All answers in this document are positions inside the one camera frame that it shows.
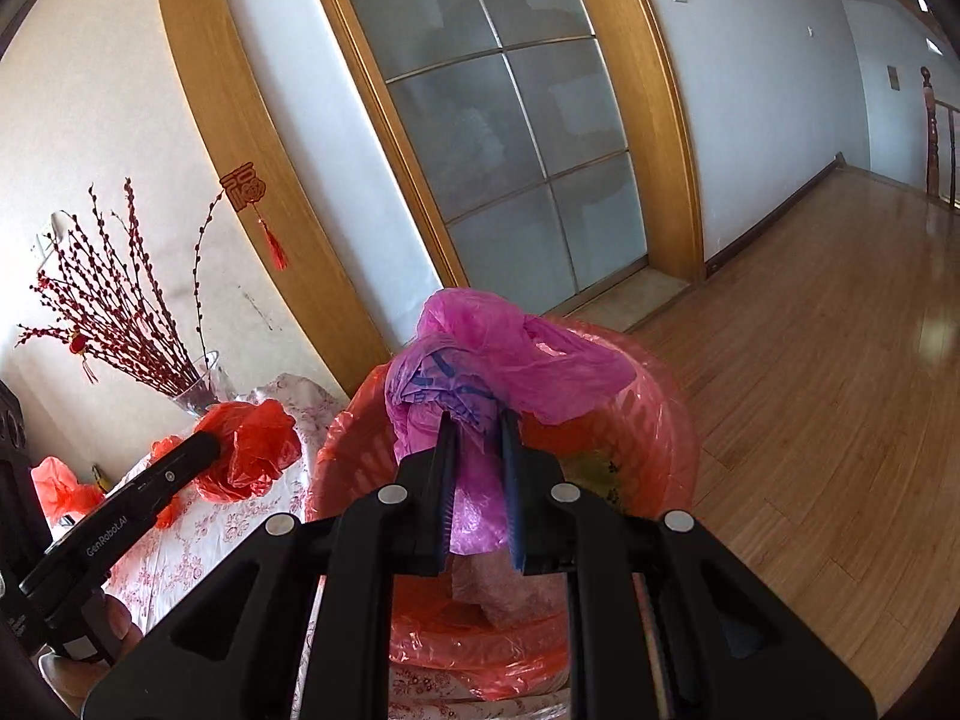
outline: wooden door frame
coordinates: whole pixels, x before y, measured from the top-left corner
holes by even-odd
[[[373,128],[445,287],[468,286],[424,171],[350,0],[320,0]],[[704,236],[693,146],[680,87],[650,0],[584,0],[620,107],[650,265],[704,277]]]
[[[266,182],[256,210],[283,245],[284,271],[272,265],[256,211],[239,211],[240,221],[306,337],[352,395],[390,352],[296,177],[227,0],[159,1],[176,71],[213,167],[225,176],[253,162]]]

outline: red tassel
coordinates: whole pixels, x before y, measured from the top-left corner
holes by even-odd
[[[99,379],[93,375],[93,370],[90,368],[90,363],[86,361],[86,357],[83,357],[83,372],[86,374],[86,378],[90,380],[90,384],[96,384]]]
[[[270,245],[270,256],[274,260],[274,267],[278,271],[286,271],[287,255],[280,245],[280,241],[277,240],[277,236],[272,234],[270,227],[267,227],[267,223],[263,220],[263,217],[260,217],[260,226],[263,228],[264,235],[267,236],[267,244]]]

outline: human hand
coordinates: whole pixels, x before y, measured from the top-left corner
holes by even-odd
[[[107,622],[110,630],[122,642],[120,656],[123,658],[136,643],[143,638],[143,632],[133,624],[130,610],[118,598],[107,595]],[[80,707],[88,697],[93,685],[96,685],[109,672],[105,664],[84,664],[71,661],[53,653],[40,657],[40,673],[47,685],[64,701],[74,714],[80,714]]]

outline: wooden stair railing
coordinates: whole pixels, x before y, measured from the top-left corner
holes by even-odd
[[[952,208],[958,208],[957,203],[957,138],[956,114],[960,108],[937,99],[930,82],[930,70],[920,68],[923,76],[923,100],[926,103],[926,193],[931,197],[941,197],[940,194],[940,132],[937,124],[938,108],[947,111],[947,128],[950,136],[950,194],[946,199]]]

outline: purple plastic bag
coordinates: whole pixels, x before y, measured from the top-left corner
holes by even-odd
[[[440,290],[416,338],[390,365],[387,414],[397,458],[434,446],[446,410],[460,426],[460,473],[450,551],[507,543],[496,420],[500,408],[544,424],[584,415],[634,379],[623,355],[477,290]]]

